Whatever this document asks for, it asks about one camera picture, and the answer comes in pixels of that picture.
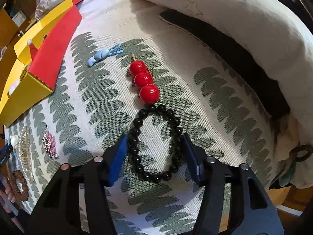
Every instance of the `pink hair clip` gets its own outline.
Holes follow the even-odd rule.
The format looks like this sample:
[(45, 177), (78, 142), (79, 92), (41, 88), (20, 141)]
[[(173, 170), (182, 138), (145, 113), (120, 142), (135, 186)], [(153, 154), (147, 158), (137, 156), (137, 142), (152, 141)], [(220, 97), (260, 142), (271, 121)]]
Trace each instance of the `pink hair clip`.
[(48, 126), (46, 125), (46, 131), (42, 138), (43, 148), (51, 159), (57, 159), (59, 156), (56, 153), (56, 146), (54, 141), (54, 136), (49, 132)]

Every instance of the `wooden skewer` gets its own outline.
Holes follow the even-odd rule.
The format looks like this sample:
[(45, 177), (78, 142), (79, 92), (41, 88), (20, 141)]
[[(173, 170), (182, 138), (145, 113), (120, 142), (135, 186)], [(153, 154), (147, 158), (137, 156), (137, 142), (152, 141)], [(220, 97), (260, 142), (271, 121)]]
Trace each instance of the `wooden skewer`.
[[(133, 60), (134, 60), (134, 61), (137, 61), (134, 54), (132, 54), (132, 57), (133, 57)], [(152, 82), (153, 82), (153, 84), (155, 85), (155, 83), (154, 83), (154, 78), (153, 78), (153, 68), (150, 70), (149, 67), (147, 66), (147, 69), (148, 69), (149, 74), (150, 74), (151, 77), (152, 77)]]

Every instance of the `small white ornament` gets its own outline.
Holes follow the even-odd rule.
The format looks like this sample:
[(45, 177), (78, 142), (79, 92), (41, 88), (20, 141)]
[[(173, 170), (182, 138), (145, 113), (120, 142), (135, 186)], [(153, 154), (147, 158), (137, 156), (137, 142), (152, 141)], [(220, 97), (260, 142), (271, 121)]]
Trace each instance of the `small white ornament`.
[(17, 135), (10, 135), (10, 139), (12, 147), (18, 149), (19, 137)]

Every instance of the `patterned fabric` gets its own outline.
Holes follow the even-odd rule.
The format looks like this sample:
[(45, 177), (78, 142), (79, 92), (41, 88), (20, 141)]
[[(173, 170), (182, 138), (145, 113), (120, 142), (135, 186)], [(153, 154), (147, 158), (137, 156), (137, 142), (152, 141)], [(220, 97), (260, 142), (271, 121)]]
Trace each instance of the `patterned fabric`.
[[(269, 117), (254, 92), (209, 47), (159, 20), (162, 8), (143, 0), (86, 0), (80, 11), (83, 20), (65, 54), (55, 92), (6, 128), (6, 137), (18, 134), (24, 125), (30, 128), (35, 182), (28, 184), (29, 201), (23, 203), (27, 212), (60, 164), (84, 164), (129, 132), (143, 107), (128, 72), (132, 54), (153, 68), (159, 103), (175, 111), (195, 145), (223, 163), (248, 163), (262, 184), (269, 184), (277, 167), (272, 161)], [(87, 66), (87, 59), (98, 50), (119, 42), (123, 53)], [(46, 125), (55, 137), (59, 159), (50, 159), (42, 147)], [(158, 115), (149, 116), (139, 138), (145, 170), (166, 170), (172, 151), (168, 123)], [(15, 152), (10, 159), (10, 171), (20, 165), (16, 156)], [(83, 184), (80, 189), (81, 224), (88, 230)], [(185, 164), (168, 182), (141, 181), (130, 157), (119, 180), (105, 188), (117, 233), (125, 235), (191, 230), (203, 191)], [(224, 214), (229, 194), (226, 185)]]

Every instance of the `human hand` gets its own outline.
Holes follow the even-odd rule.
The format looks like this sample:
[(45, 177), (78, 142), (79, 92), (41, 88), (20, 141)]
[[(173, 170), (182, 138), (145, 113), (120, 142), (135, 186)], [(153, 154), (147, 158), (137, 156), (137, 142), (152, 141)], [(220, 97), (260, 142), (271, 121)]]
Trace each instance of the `human hand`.
[(7, 212), (7, 213), (10, 213), (12, 212), (12, 210), (9, 208), (9, 206), (4, 202), (4, 200), (2, 199), (2, 197), (5, 197), (7, 198), (9, 201), (11, 201), (12, 203), (15, 202), (15, 195), (14, 195), (14, 192), (11, 188), (11, 185), (9, 183), (9, 181), (7, 180), (6, 177), (3, 177), (3, 185), (5, 187), (5, 191), (1, 191), (0, 190), (0, 203), (2, 205), (2, 207), (4, 208), (4, 210)]

